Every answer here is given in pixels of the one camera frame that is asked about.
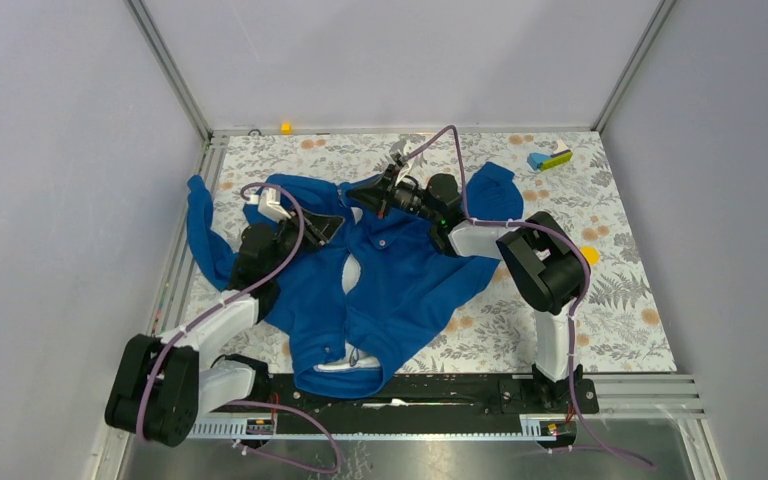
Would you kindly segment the blue yellow toy block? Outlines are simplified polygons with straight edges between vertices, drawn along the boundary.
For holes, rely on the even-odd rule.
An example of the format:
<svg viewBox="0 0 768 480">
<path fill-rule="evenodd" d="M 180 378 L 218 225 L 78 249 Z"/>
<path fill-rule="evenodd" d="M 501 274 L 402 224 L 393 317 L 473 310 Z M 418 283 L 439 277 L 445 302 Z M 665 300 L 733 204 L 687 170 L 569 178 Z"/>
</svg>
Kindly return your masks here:
<svg viewBox="0 0 768 480">
<path fill-rule="evenodd" d="M 528 155 L 527 164 L 533 171 L 546 171 L 563 165 L 571 160 L 573 152 L 569 149 L 559 150 L 553 154 L 534 152 Z"/>
</svg>

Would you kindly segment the floral patterned table mat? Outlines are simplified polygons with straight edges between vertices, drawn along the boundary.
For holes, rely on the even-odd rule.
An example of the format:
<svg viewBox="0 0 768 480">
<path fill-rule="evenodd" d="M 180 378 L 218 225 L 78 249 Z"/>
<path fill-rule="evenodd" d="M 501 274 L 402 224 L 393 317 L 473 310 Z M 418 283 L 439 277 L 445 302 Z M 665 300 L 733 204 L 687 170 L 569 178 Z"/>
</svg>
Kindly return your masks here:
<svg viewBox="0 0 768 480">
<path fill-rule="evenodd" d="M 198 172 L 212 195 L 213 227 L 237 245 L 245 224 L 241 188 L 275 173 L 356 181 L 383 170 L 397 133 L 293 136 L 221 135 L 207 149 Z M 666 373 L 676 368 L 654 294 L 629 225 L 622 197 L 594 132 L 460 133 L 435 138 L 405 136 L 408 149 L 424 147 L 412 175 L 468 173 L 493 162 L 514 175 L 524 211 L 549 212 L 581 248 L 594 247 L 600 262 L 576 320 L 577 359 L 589 373 Z M 567 163 L 533 171 L 529 154 L 569 148 Z M 505 269 L 458 308 L 445 329 L 403 367 L 404 373 L 514 373 L 536 357 L 535 320 Z"/>
</svg>

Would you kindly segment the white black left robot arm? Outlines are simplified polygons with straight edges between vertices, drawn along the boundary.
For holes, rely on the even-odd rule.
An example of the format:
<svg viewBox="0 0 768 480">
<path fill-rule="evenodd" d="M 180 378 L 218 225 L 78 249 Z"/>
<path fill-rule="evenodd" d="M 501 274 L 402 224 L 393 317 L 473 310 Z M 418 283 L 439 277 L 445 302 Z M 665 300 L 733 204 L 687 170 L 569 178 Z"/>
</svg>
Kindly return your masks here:
<svg viewBox="0 0 768 480">
<path fill-rule="evenodd" d="M 105 423 L 174 447 L 201 415 L 233 401 L 248 411 L 264 407 L 273 396 L 267 364 L 221 349 L 273 309 L 287 259 L 323 249 L 343 223 L 340 215 L 304 210 L 276 225 L 246 227 L 217 305 L 175 330 L 157 337 L 138 334 L 127 342 Z"/>
</svg>

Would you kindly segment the yellow round disc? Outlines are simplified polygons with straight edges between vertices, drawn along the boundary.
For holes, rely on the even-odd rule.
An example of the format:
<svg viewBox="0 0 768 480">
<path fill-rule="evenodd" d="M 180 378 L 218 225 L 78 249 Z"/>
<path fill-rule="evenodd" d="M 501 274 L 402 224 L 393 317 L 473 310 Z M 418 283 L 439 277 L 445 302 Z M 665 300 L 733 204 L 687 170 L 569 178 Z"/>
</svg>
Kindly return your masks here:
<svg viewBox="0 0 768 480">
<path fill-rule="evenodd" d="M 600 262 L 600 253 L 594 247 L 583 246 L 580 248 L 580 252 L 590 266 Z"/>
</svg>

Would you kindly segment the aluminium frame corner post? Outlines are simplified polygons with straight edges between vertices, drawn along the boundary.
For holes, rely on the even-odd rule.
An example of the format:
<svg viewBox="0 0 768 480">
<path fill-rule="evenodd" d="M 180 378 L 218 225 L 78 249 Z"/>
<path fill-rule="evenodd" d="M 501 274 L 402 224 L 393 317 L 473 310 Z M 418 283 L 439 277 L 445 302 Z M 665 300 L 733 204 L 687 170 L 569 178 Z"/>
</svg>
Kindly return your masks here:
<svg viewBox="0 0 768 480">
<path fill-rule="evenodd" d="M 622 102 L 624 95 L 629 90 L 635 76 L 644 63 L 646 56 L 653 47 L 677 4 L 677 0 L 660 0 L 657 3 L 656 9 L 637 41 L 628 61 L 623 67 L 618 80 L 612 88 L 596 120 L 591 125 L 591 131 L 599 134 L 602 134 L 605 131 L 615 111 Z"/>
</svg>

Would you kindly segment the blue zip jacket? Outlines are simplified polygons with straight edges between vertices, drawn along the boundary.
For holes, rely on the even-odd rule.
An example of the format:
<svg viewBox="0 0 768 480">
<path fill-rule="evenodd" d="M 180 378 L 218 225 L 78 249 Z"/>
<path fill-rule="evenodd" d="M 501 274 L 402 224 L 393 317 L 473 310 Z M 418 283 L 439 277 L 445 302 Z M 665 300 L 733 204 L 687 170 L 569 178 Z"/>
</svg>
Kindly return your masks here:
<svg viewBox="0 0 768 480">
<path fill-rule="evenodd" d="M 427 220 L 363 211 L 347 184 L 286 174 L 269 182 L 287 191 L 284 207 L 344 221 L 323 249 L 298 253 L 277 274 L 278 296 L 260 313 L 287 336 L 299 390 L 339 399 L 380 392 L 498 268 L 495 259 L 438 252 Z"/>
</svg>

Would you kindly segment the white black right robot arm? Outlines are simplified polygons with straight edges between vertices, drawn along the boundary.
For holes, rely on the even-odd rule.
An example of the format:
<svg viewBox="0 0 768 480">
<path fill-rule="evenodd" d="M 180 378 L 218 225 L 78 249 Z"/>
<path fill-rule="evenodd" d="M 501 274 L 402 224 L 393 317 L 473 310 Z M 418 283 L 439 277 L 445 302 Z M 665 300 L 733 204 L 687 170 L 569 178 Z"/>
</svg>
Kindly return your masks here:
<svg viewBox="0 0 768 480">
<path fill-rule="evenodd" d="M 590 265 L 547 211 L 524 220 L 475 216 L 466 188 L 451 174 L 434 175 L 423 188 L 387 171 L 347 190 L 348 198 L 378 217 L 394 210 L 430 222 L 433 246 L 451 257 L 484 257 L 506 266 L 534 310 L 537 332 L 535 402 L 557 412 L 573 398 L 580 377 L 573 315 L 590 281 Z"/>
</svg>

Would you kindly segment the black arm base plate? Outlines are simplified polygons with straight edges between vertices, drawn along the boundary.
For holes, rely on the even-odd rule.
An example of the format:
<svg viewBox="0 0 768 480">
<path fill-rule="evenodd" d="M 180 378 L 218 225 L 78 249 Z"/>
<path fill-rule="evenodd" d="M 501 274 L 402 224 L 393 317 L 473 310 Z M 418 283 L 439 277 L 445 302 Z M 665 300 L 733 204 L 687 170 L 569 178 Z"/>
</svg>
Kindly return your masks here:
<svg viewBox="0 0 768 480">
<path fill-rule="evenodd" d="M 600 411 L 594 383 L 580 379 L 575 388 L 565 383 L 536 380 L 529 374 L 402 374 L 393 377 L 378 393 L 363 399 L 345 400 L 306 393 L 289 374 L 269 378 L 263 397 L 268 407 L 223 406 L 214 415 L 267 412 L 271 416 L 292 414 L 316 426 L 325 418 L 362 416 L 387 418 L 391 411 L 407 422 L 442 417 L 515 415 L 574 422 L 578 413 Z"/>
</svg>

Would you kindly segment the aluminium left frame post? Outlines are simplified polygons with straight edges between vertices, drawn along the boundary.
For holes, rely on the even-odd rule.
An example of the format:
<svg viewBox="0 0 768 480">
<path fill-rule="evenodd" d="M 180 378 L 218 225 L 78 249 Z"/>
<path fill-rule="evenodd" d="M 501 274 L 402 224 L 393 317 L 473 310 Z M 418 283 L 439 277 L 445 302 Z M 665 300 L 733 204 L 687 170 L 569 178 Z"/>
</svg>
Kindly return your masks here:
<svg viewBox="0 0 768 480">
<path fill-rule="evenodd" d="M 164 41 L 146 2 L 143 0 L 124 0 L 124 4 L 132 15 L 138 30 L 191 126 L 202 142 L 209 142 L 212 138 L 212 129 Z"/>
</svg>

